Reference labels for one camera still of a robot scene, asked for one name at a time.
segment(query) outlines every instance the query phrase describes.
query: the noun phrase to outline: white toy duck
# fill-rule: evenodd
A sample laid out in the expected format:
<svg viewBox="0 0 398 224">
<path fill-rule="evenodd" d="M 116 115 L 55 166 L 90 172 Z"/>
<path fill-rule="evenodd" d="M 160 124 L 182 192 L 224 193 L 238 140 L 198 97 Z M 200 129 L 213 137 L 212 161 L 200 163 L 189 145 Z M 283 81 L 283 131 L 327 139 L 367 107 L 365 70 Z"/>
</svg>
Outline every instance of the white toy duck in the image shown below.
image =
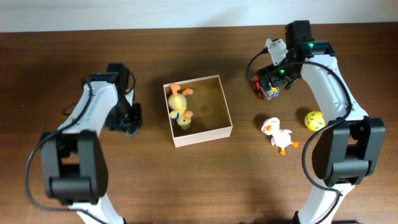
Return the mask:
<svg viewBox="0 0 398 224">
<path fill-rule="evenodd" d="M 280 147 L 279 154 L 281 156 L 284 156 L 286 155 L 285 147 L 287 147 L 290 144 L 293 145 L 294 147 L 298 147 L 299 143 L 292 142 L 292 139 L 290 137 L 290 133 L 292 133 L 292 131 L 288 129 L 284 130 L 279 129 L 279 124 L 280 121 L 278 118 L 267 119 L 262 125 L 261 131 L 268 136 L 272 135 L 271 144 L 273 146 Z"/>
</svg>

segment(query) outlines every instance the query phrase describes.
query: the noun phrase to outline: small ball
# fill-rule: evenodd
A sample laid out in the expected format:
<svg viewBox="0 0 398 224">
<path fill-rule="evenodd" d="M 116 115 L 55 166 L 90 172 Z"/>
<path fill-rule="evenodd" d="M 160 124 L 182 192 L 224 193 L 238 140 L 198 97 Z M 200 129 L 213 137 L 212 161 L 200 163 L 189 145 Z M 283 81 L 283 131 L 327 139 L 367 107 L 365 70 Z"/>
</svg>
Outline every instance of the small ball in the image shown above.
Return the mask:
<svg viewBox="0 0 398 224">
<path fill-rule="evenodd" d="M 311 131 L 318 131 L 325 127 L 325 120 L 321 111 L 311 111 L 304 119 L 305 126 Z"/>
</svg>

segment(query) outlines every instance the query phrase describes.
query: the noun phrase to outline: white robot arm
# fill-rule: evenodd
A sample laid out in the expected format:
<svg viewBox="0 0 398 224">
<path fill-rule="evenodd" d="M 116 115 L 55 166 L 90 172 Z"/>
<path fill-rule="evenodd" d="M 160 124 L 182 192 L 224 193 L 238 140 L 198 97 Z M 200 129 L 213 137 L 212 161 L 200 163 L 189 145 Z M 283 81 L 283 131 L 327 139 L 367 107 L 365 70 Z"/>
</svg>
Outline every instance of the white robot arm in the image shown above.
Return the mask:
<svg viewBox="0 0 398 224">
<path fill-rule="evenodd" d="M 288 83 L 285 89 L 289 89 L 296 79 L 303 78 L 315 95 L 325 124 L 332 127 L 320 131 L 323 135 L 312 156 L 317 178 L 307 202 L 296 212 L 294 223 L 331 223 L 347 193 L 374 171 L 385 129 L 381 119 L 370 119 L 354 99 L 340 74 L 333 49 L 328 42 L 315 42 L 309 21 L 288 24 L 285 34 L 288 46 L 281 39 L 267 39 L 262 52 L 270 53 L 273 64 L 259 70 L 252 82 L 258 82 L 264 92 L 268 86 L 279 91 L 280 85 Z M 355 145 L 348 144 L 350 136 L 358 140 Z M 313 181 L 305 167 L 307 144 L 303 168 Z"/>
<path fill-rule="evenodd" d="M 142 125 L 141 106 L 134 102 L 134 86 L 126 91 L 132 73 L 121 63 L 110 63 L 106 73 L 93 74 L 70 117 L 55 134 L 44 134 L 40 153 L 47 196 L 76 211 L 85 223 L 126 223 L 114 210 L 107 194 L 108 170 L 98 136 L 105 123 L 112 131 L 133 136 Z M 61 158 L 78 154 L 79 161 L 64 164 Z M 39 205 L 25 187 L 34 205 Z"/>
</svg>

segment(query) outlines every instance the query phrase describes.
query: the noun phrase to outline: brown wooden surface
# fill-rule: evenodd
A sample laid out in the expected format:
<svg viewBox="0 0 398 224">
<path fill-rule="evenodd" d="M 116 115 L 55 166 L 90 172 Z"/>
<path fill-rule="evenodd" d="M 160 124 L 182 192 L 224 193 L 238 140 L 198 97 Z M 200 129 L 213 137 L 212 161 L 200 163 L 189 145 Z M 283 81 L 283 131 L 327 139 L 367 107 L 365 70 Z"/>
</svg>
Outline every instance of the brown wooden surface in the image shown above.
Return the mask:
<svg viewBox="0 0 398 224">
<path fill-rule="evenodd" d="M 387 129 L 374 175 L 346 197 L 335 220 L 396 223 L 398 24 L 314 25 L 312 32 L 330 41 L 352 94 Z M 55 130 L 66 119 L 61 110 L 79 99 L 80 79 L 104 72 L 108 62 L 123 62 L 134 72 L 143 111 L 137 136 L 104 129 L 100 137 L 109 197 L 129 223 L 291 219 L 312 187 L 300 157 L 312 134 L 303 126 L 305 113 L 318 106 L 302 80 L 278 98 L 260 101 L 244 76 L 266 39 L 279 37 L 283 26 L 0 34 L 0 223 L 82 223 L 75 213 L 29 204 L 23 173 L 42 132 Z M 268 64 L 261 57 L 252 71 Z M 231 113 L 231 137 L 174 148 L 162 85 L 215 74 Z M 285 157 L 259 130 L 271 116 L 300 142 Z M 33 193 L 58 205 L 46 199 L 41 172 L 37 157 Z"/>
</svg>

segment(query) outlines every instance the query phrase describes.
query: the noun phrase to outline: white box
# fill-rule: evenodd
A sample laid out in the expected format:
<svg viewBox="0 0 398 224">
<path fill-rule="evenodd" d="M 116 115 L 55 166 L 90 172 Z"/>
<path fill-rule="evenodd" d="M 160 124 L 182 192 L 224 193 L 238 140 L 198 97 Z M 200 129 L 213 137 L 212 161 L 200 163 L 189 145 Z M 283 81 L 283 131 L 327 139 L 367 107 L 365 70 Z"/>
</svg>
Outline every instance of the white box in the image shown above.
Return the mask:
<svg viewBox="0 0 398 224">
<path fill-rule="evenodd" d="M 233 126 L 219 75 L 175 82 L 181 86 L 179 93 L 186 88 L 193 89 L 193 94 L 186 96 L 187 110 L 193 112 L 191 126 L 187 131 L 182 130 L 169 116 L 167 98 L 172 94 L 170 84 L 172 83 L 163 85 L 163 89 L 175 147 L 231 135 Z"/>
</svg>

